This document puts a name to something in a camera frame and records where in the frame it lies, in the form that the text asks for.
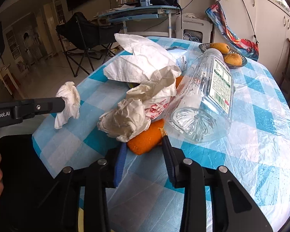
crumpled tissue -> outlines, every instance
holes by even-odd
[[[152,119],[157,118],[176,95],[175,81],[180,76],[178,66],[167,66],[153,72],[149,81],[127,92],[117,108],[100,116],[98,129],[111,138],[128,142],[147,130]]]
[[[149,81],[153,72],[166,66],[174,66],[176,60],[159,44],[138,36],[115,34],[116,41],[133,55],[118,56],[103,69],[111,80],[141,83]]]
[[[73,82],[66,82],[58,90],[56,97],[61,97],[65,101],[65,108],[62,112],[57,113],[55,119],[55,128],[60,129],[68,122],[70,117],[79,118],[79,107],[81,98]]]

table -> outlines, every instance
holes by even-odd
[[[174,6],[143,6],[128,8],[123,10],[117,10],[108,12],[98,16],[98,21],[105,19],[107,22],[123,22],[123,29],[125,34],[143,35],[143,36],[166,36],[172,37],[172,14],[178,13],[178,8]],[[168,33],[166,32],[128,32],[126,21],[142,20],[142,19],[157,19],[168,18],[169,26]]]
[[[199,50],[196,42],[149,39],[164,48],[182,46]],[[52,176],[65,166],[87,167],[117,145],[116,140],[96,127],[99,116],[116,107],[128,90],[126,83],[108,80],[103,75],[103,68],[115,58],[78,85],[79,119],[70,119],[62,129],[56,130],[53,114],[34,133],[34,148]],[[169,138],[186,157],[204,167],[227,166],[259,205],[273,230],[278,231],[290,216],[290,110],[263,65],[248,59],[245,67],[232,69],[231,73],[236,90],[229,135],[199,145]],[[111,228],[116,232],[179,231],[183,198],[183,189],[174,189],[168,180],[161,149],[141,156],[129,151],[121,184],[116,190],[107,189]],[[211,231],[208,188],[206,206],[207,230]]]

checkered tablecloth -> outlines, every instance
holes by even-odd
[[[198,50],[195,42],[149,38],[165,48]],[[99,117],[116,107],[128,90],[126,83],[103,75],[103,68],[113,59],[78,85],[79,119],[70,119],[56,130],[55,115],[49,115],[34,133],[34,148],[54,177],[65,166],[89,166],[117,145],[115,139],[96,127]],[[232,69],[231,73],[236,90],[229,135],[199,145],[172,137],[170,141],[204,167],[227,166],[259,205],[273,230],[278,231],[290,216],[290,110],[263,65],[248,59],[245,67]],[[161,149],[141,156],[129,151],[122,182],[116,190],[107,189],[107,199],[111,228],[116,232],[179,231],[184,190],[172,188]],[[211,231],[208,188],[206,205],[207,230]]]

barcode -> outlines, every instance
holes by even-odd
[[[214,98],[220,103],[222,108],[227,111],[227,104],[223,101],[223,99],[215,92],[214,93]]]

white plastic stool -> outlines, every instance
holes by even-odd
[[[209,43],[211,38],[212,24],[208,21],[183,17],[176,18],[176,38],[193,42]]]

